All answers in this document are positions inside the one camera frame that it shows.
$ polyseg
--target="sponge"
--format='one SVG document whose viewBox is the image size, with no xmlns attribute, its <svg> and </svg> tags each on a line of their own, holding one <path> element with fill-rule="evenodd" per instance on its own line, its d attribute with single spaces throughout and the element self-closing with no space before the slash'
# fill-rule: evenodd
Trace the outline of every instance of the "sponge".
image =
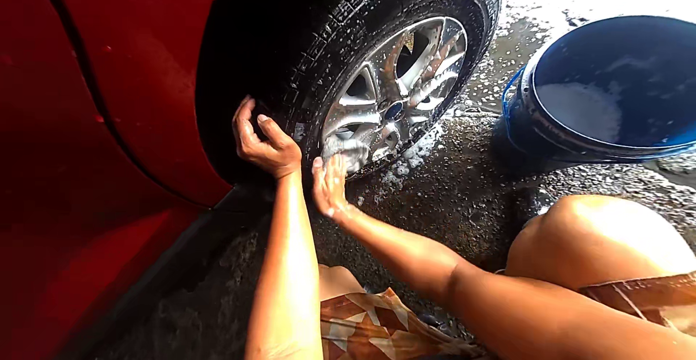
<svg viewBox="0 0 696 360">
<path fill-rule="evenodd" d="M 370 147 L 359 140 L 343 140 L 336 135 L 329 136 L 324 141 L 322 159 L 328 163 L 328 160 L 337 153 L 345 157 L 348 173 L 355 173 L 368 162 Z"/>
</svg>

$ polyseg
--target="soap foam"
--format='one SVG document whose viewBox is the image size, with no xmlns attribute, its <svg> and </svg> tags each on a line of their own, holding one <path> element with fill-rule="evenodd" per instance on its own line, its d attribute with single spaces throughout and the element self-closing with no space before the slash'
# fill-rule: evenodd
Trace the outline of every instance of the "soap foam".
<svg viewBox="0 0 696 360">
<path fill-rule="evenodd" d="M 617 93 L 580 83 L 546 84 L 536 93 L 544 108 L 566 127 L 600 141 L 619 141 L 622 114 Z"/>
</svg>

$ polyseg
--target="red car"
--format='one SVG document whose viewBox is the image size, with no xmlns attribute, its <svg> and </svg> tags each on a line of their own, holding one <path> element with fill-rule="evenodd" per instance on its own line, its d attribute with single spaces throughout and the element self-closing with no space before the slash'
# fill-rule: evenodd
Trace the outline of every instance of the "red car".
<svg viewBox="0 0 696 360">
<path fill-rule="evenodd" d="M 220 216 L 253 220 L 261 175 L 230 125 L 245 94 L 308 162 L 328 138 L 366 148 L 360 176 L 443 113 L 501 0 L 0 6 L 0 352 L 44 359 L 80 357 L 137 313 L 224 236 L 206 229 Z"/>
</svg>

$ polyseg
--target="blue bucket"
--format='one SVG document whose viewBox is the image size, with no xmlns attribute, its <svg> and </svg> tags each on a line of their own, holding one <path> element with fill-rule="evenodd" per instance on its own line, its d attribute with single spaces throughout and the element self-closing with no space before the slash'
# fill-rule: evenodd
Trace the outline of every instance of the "blue bucket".
<svg viewBox="0 0 696 360">
<path fill-rule="evenodd" d="M 694 150 L 696 24 L 628 16 L 579 27 L 515 74 L 502 109 L 493 150 L 517 173 Z"/>
</svg>

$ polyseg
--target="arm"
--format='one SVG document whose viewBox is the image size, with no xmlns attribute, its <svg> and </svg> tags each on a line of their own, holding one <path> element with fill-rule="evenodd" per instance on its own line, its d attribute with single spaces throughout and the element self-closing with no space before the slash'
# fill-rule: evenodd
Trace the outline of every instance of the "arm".
<svg viewBox="0 0 696 360">
<path fill-rule="evenodd" d="M 322 213 L 355 236 L 394 275 L 453 311 L 477 338 L 510 359 L 692 359 L 696 339 L 559 287 L 490 274 L 448 247 L 362 213 L 343 195 L 332 158 L 315 160 Z"/>
<path fill-rule="evenodd" d="M 249 123 L 252 98 L 235 114 L 237 153 L 277 180 L 268 246 L 246 339 L 247 359 L 321 359 L 319 267 L 302 193 L 301 153 L 271 119 L 259 115 L 261 142 Z"/>
</svg>

